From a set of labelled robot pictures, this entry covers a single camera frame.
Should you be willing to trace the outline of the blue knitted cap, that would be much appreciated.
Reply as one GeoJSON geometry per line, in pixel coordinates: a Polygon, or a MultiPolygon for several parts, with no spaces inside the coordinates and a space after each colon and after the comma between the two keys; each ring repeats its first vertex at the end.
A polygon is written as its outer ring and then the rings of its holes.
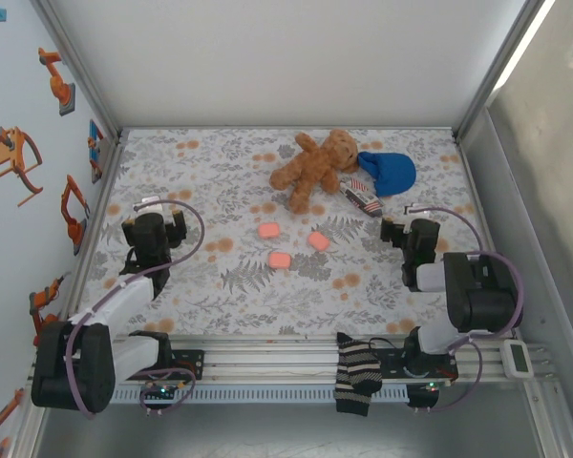
{"type": "Polygon", "coordinates": [[[379,198],[405,193],[416,181],[414,162],[403,154],[361,152],[358,164],[372,177],[379,198]]]}

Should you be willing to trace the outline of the red white striped packet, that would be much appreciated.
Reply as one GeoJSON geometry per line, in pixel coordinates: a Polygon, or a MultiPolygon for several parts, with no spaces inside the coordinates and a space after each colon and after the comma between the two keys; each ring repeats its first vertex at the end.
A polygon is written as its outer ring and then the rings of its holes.
{"type": "Polygon", "coordinates": [[[383,217],[383,203],[361,181],[355,178],[342,178],[340,192],[355,207],[372,218],[383,217]]]}

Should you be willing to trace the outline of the floral patterned table mat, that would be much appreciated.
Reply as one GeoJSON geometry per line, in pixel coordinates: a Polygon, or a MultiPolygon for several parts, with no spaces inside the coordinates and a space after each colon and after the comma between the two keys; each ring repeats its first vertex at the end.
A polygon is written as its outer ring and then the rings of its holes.
{"type": "Polygon", "coordinates": [[[298,153],[289,130],[131,131],[87,274],[81,306],[95,304],[117,282],[128,245],[121,224],[142,198],[177,201],[187,237],[177,265],[129,330],[174,334],[402,334],[442,314],[441,293],[413,293],[401,280],[402,254],[380,239],[380,222],[342,194],[315,190],[309,211],[293,215],[288,192],[270,187],[277,168],[298,153]],[[277,222],[281,234],[261,239],[277,222]],[[312,232],[330,240],[308,244],[312,232]],[[292,256],[287,270],[267,264],[271,252],[292,256]]]}

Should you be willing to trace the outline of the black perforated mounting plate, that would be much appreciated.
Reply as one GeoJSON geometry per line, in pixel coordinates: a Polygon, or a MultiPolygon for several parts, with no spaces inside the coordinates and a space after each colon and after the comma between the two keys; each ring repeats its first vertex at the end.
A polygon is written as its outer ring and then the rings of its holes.
{"type": "Polygon", "coordinates": [[[184,380],[190,381],[192,377],[188,374],[178,372],[178,369],[186,369],[195,375],[196,380],[201,380],[204,370],[205,352],[199,349],[173,349],[171,357],[170,371],[167,374],[143,376],[135,374],[127,381],[150,381],[150,380],[184,380]]]}
{"type": "Polygon", "coordinates": [[[402,349],[378,348],[373,351],[380,363],[382,377],[389,380],[456,380],[456,360],[448,354],[421,353],[407,360],[402,349]]]}

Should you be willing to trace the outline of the brown teddy bear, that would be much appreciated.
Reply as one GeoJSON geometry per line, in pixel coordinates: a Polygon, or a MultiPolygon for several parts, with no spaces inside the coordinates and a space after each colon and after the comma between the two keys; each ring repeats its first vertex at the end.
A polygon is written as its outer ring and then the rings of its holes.
{"type": "Polygon", "coordinates": [[[295,136],[301,152],[285,166],[274,170],[269,179],[270,186],[284,191],[290,185],[294,188],[288,200],[288,208],[295,215],[305,214],[314,187],[330,195],[340,190],[339,173],[351,174],[358,170],[358,147],[354,138],[345,130],[334,129],[318,145],[306,133],[295,136]]]}

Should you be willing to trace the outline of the black beige striped sock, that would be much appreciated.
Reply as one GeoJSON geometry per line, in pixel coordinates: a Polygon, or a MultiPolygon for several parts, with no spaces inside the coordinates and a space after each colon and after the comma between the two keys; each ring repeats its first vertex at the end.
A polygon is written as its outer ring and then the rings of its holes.
{"type": "Polygon", "coordinates": [[[338,364],[334,387],[336,410],[367,417],[371,397],[382,388],[381,364],[370,343],[346,333],[336,335],[338,364]]]}

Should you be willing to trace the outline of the white digital timer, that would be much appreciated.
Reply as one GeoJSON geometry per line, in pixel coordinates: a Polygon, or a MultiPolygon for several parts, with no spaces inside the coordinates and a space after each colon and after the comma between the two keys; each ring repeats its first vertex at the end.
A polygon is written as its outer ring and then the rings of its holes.
{"type": "Polygon", "coordinates": [[[510,380],[528,380],[534,377],[534,369],[525,342],[506,339],[500,347],[505,376],[510,380]]]}

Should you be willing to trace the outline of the blue orange machine wall sticker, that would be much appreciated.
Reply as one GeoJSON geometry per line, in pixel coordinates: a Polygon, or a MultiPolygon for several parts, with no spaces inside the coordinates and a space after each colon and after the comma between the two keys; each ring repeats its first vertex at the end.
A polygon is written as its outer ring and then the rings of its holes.
{"type": "Polygon", "coordinates": [[[106,161],[106,148],[108,143],[97,124],[91,119],[87,139],[88,157],[91,166],[91,181],[93,184],[101,180],[106,161]]]}

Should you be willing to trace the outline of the orange grey gripper wall sticker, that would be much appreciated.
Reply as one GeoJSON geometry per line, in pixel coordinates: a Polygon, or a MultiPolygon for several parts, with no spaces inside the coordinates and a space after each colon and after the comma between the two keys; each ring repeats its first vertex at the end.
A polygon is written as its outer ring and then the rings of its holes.
{"type": "Polygon", "coordinates": [[[32,184],[28,173],[43,164],[42,155],[32,138],[17,126],[5,129],[0,126],[0,166],[7,165],[7,168],[0,171],[0,177],[13,173],[29,191],[29,195],[21,200],[17,206],[21,207],[29,200],[39,195],[42,187],[32,184]],[[33,154],[34,164],[27,166],[24,158],[24,150],[28,147],[33,154]]]}

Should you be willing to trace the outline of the thin aluminium frame rail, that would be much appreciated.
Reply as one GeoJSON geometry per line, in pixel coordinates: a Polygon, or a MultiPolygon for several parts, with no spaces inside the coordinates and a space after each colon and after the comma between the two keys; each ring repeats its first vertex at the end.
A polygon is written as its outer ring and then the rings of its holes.
{"type": "Polygon", "coordinates": [[[310,130],[330,130],[333,128],[344,130],[421,130],[421,131],[448,131],[455,132],[450,126],[398,126],[398,125],[131,125],[119,128],[121,135],[131,131],[154,131],[154,130],[289,130],[289,131],[310,131],[310,130]]]}

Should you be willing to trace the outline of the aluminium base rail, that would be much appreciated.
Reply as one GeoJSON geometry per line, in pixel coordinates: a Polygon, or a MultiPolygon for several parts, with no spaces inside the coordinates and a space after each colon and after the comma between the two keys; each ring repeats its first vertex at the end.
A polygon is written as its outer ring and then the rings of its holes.
{"type": "MultiPolygon", "coordinates": [[[[206,385],[324,385],[335,382],[338,351],[334,335],[171,335],[172,348],[204,351],[202,383],[206,385]]],[[[482,383],[510,383],[499,340],[477,340],[482,383]]],[[[550,351],[528,345],[534,380],[553,382],[558,371],[550,351]]],[[[456,383],[471,383],[478,374],[478,354],[469,345],[452,358],[456,383]]]]}

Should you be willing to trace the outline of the aluminium frame post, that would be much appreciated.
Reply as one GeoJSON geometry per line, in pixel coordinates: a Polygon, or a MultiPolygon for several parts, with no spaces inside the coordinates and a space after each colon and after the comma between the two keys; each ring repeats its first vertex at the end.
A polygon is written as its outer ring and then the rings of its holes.
{"type": "Polygon", "coordinates": [[[543,458],[573,458],[573,418],[558,381],[529,381],[526,399],[543,458]]]}
{"type": "Polygon", "coordinates": [[[473,101],[454,129],[457,141],[466,136],[482,109],[494,99],[509,79],[555,2],[556,0],[524,0],[473,101]]]}
{"type": "Polygon", "coordinates": [[[100,88],[87,69],[87,63],[82,58],[66,23],[53,5],[53,0],[29,0],[44,28],[57,47],[58,52],[65,58],[66,66],[70,69],[75,82],[79,84],[88,103],[103,124],[104,133],[114,141],[118,141],[122,128],[109,108],[100,88]]]}

